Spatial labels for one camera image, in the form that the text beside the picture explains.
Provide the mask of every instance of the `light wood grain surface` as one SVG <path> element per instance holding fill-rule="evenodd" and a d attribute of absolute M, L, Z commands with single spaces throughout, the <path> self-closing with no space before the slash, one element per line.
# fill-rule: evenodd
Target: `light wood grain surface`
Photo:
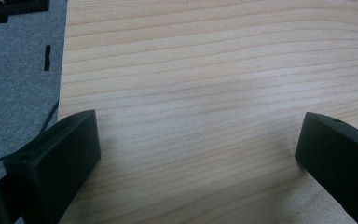
<path fill-rule="evenodd" d="M 358 128 L 358 0 L 69 0 L 60 118 L 103 157 L 62 223 L 353 223 L 294 158 Z"/>

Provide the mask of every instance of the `floor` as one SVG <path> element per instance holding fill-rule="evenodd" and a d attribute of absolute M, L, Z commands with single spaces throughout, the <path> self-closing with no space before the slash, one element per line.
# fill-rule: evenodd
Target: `floor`
<path fill-rule="evenodd" d="M 67 0 L 50 1 L 47 12 L 0 24 L 0 157 L 35 138 L 59 99 L 66 7 Z M 56 121 L 55 114 L 49 126 Z"/>

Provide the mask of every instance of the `tabletop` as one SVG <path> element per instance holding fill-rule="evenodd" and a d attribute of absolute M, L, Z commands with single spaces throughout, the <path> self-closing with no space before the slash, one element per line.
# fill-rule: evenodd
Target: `tabletop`
<path fill-rule="evenodd" d="M 62 70 L 102 148 L 62 223 L 354 223 L 294 154 L 358 128 L 358 0 L 69 0 Z"/>

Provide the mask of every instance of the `wire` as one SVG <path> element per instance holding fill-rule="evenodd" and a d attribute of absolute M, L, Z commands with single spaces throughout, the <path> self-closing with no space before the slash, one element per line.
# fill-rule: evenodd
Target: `wire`
<path fill-rule="evenodd" d="M 42 129 L 40 129 L 39 134 L 43 133 L 46 130 L 46 128 L 48 127 L 48 124 L 50 123 L 51 118 L 53 117 L 54 113 L 56 112 L 56 110 L 58 108 L 58 103 L 59 103 L 59 101 L 57 101 L 57 103 L 53 106 L 53 108 L 51 108 L 50 113 L 48 114 L 48 117 L 46 118 L 45 123 L 42 126 Z"/>
<path fill-rule="evenodd" d="M 51 108 L 50 113 L 48 114 L 48 117 L 46 118 L 45 123 L 43 124 L 43 127 L 40 130 L 39 134 L 43 133 L 46 130 L 46 128 L 48 127 L 48 124 L 50 123 L 51 118 L 53 117 L 54 113 L 56 112 L 56 110 L 58 108 L 58 103 L 59 103 L 59 101 L 57 101 L 57 103 Z M 9 155 L 0 157 L 0 161 L 4 160 L 8 156 Z"/>

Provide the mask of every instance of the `table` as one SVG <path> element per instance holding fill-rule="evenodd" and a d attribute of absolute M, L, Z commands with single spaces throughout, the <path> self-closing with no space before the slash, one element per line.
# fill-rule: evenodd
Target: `table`
<path fill-rule="evenodd" d="M 358 128 L 358 1 L 70 0 L 60 118 L 103 157 L 62 223 L 353 223 L 294 158 Z"/>

